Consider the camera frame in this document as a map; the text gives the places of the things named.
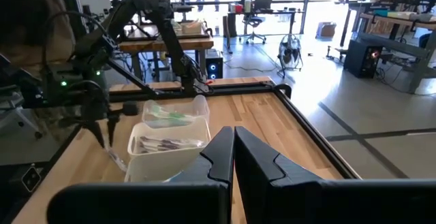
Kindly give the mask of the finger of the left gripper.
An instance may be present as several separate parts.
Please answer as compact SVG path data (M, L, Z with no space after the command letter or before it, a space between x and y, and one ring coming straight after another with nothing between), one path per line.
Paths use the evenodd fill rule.
M108 139L109 139L109 145L112 146L113 145L113 139L114 139L114 130L116 127L116 124L118 123L118 118L117 117L110 117L108 119L107 122L107 127L108 127Z
M102 131L100 129L99 123L96 121L85 121L83 122L83 127L88 129L97 139L99 145L104 147L104 137L102 135Z

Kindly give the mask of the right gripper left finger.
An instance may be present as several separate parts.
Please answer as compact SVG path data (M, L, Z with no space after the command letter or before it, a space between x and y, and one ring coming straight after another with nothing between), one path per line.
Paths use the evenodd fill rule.
M230 224L234 132L223 127L199 156L206 180L90 183L66 187L48 204L48 224Z

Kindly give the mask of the black computer blue lights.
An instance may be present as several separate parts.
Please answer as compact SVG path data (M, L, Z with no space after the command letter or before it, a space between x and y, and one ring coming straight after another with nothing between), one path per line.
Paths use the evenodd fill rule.
M215 49L206 51L206 70L208 79L223 78L223 57L220 51Z

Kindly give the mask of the clear plastic bin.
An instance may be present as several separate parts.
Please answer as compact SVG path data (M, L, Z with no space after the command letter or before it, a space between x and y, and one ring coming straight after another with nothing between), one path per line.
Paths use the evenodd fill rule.
M192 122L184 122L184 121L167 121L167 120L147 120L146 115L144 114L144 109L151 105L159 105L163 106L166 110L174 110L176 112L180 112L183 114L187 114L193 116L195 119L197 117L202 117L209 122L210 110L208 107L207 100L203 95L197 95L193 99L188 101L176 101L175 103L157 103L154 100L148 100L144 103L142 109L142 122L146 123L151 128L164 128L164 127L179 127L190 125Z

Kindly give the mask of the black computer red light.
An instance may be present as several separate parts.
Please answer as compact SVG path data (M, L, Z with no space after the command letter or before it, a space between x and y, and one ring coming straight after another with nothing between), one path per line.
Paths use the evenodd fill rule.
M361 39L352 39L349 42L343 67L357 78L373 78L382 50L383 46Z

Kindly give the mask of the black office chair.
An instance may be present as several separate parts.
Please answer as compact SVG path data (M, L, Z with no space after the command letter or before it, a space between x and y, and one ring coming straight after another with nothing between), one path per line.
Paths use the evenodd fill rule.
M255 29L264 22L264 18L256 16L255 14L244 14L243 16L243 24L244 27L251 26L252 32L250 34L244 34L245 43L249 44L250 40L260 39L263 44L266 43L266 36L260 35L255 32Z

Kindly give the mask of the grey plastic bin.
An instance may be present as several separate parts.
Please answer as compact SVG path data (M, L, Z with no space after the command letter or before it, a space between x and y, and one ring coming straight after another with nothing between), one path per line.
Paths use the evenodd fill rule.
M206 180L210 167L211 163L209 160L200 155L181 172L167 179L166 182L191 182L197 180Z

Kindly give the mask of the grey metal workbench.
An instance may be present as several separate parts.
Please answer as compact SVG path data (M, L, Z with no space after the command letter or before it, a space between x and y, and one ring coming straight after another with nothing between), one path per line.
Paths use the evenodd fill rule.
M427 11L419 14L416 12L410 14L400 12L395 14L395 16L390 16L388 12L394 10L399 2L396 0L380 0L374 3L367 3L363 13L358 15L363 23L363 26L358 29L359 38L381 44L389 50L395 50L416 58L417 63L415 65L408 65L406 67L406 70L413 74L409 83L409 93L415 93L423 79L436 78L436 71L429 67L433 53L436 51L436 16L431 16L429 20L422 20L423 16L429 14L434 3L436 3L436 0L418 0L415 4L426 5L428 7ZM369 33L371 26L378 21L392 24L388 38L382 38ZM409 27L411 32L414 32L417 28L429 30L431 34L426 45L421 48L396 41L396 35L401 25Z

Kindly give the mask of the purple white toothbrush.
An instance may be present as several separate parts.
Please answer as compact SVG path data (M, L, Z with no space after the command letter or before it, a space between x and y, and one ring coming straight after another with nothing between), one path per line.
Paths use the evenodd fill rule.
M178 150L179 147L175 145L167 145L167 144L141 144L138 147L139 153L157 153L161 151L168 150Z
M145 137L145 136L140 136L139 139L144 143L159 142L160 144L173 145L180 148L201 147L206 144L206 142L202 140L195 140L195 139L179 140L179 139L170 139L170 138L152 138L152 137Z

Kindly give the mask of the black equipment stand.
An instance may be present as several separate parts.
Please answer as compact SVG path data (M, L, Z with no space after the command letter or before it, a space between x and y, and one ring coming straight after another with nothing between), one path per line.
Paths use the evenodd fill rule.
M0 129L11 121L16 121L19 127L28 125L32 128L35 139L41 139L43 134L38 126L22 112L25 99L16 84L17 81L10 81L15 73L16 71L10 67L10 62L0 54Z

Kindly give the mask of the white plastic bin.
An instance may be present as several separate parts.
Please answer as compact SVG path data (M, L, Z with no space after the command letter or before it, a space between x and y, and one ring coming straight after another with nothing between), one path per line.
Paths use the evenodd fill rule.
M178 150L161 151L157 153L139 153L141 144L160 144L159 142L144 143L139 137L195 139L206 142L201 147L179 147ZM208 123L202 117L197 117L190 125L179 127L151 128L146 123L136 124L130 135L127 152L131 158L125 174L125 182L166 181L175 176L194 161L211 140Z

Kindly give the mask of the black desk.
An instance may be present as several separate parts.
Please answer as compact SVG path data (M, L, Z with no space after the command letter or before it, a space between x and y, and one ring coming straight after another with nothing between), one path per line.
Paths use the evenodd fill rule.
M285 35L288 33L302 34L304 23L302 17L305 12L301 9L287 8L282 10L256 10L256 16L264 18L255 32L260 35ZM223 17L223 35L226 37L242 37L250 34L251 26L244 27L244 13L228 12Z

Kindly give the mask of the round floor fan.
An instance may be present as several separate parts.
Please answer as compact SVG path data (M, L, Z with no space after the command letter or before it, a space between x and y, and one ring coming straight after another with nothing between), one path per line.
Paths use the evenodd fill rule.
M304 66L301 55L300 40L294 34L283 36L279 44L279 59L280 67L278 74L285 78L286 71L301 71Z

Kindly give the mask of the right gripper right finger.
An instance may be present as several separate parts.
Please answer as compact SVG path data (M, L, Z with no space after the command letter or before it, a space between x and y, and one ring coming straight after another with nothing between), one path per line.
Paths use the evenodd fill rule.
M235 134L248 224L436 224L434 180L324 180L244 127Z

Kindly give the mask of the black table frame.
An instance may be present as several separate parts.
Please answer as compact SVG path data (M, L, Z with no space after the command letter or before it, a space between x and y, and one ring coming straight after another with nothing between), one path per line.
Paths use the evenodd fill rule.
M292 161L327 179L355 178L337 151L317 131L290 99L248 89L268 84L265 77L231 78L212 82L208 98L211 135L224 126L243 126ZM125 173L94 135L76 128L70 138L43 164L42 180L34 194L18 200L0 224L46 224L50 198L59 190L82 182L122 182Z

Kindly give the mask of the cardboard box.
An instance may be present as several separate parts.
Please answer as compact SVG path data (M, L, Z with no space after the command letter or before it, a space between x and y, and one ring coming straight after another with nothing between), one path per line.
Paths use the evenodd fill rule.
M335 22L319 22L316 31L316 38L331 38L335 35L337 24Z

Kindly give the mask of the wooden workbench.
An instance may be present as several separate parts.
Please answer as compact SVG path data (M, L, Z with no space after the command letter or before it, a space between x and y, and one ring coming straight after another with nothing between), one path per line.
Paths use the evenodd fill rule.
M194 57L197 63L200 65L202 73L207 75L207 67L206 67L206 52L214 46L213 37L208 34L206 31L204 32L205 37L190 37L185 39L180 39L179 43L182 46L183 50L193 50ZM166 45L156 39L153 40L143 40L139 39L139 37L144 36L143 33L140 32L139 29L134 30L132 33L128 35L126 41L119 44L119 48L123 52L127 52L132 57L132 65L134 66L134 73L137 77L142 76L142 72L138 71L140 67L140 54L142 52L151 52L153 55L150 58L146 58L147 61L152 61L152 72L154 73L154 81L160 81L160 72L168 71L169 67L160 67L159 66L159 57L162 57L162 52L166 51Z

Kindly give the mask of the grey metal mounting plate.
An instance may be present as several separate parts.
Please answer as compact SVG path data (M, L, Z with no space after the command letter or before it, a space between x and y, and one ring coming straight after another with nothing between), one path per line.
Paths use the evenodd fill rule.
M22 183L28 192L33 192L38 186L41 176L35 167L30 167L22 177Z

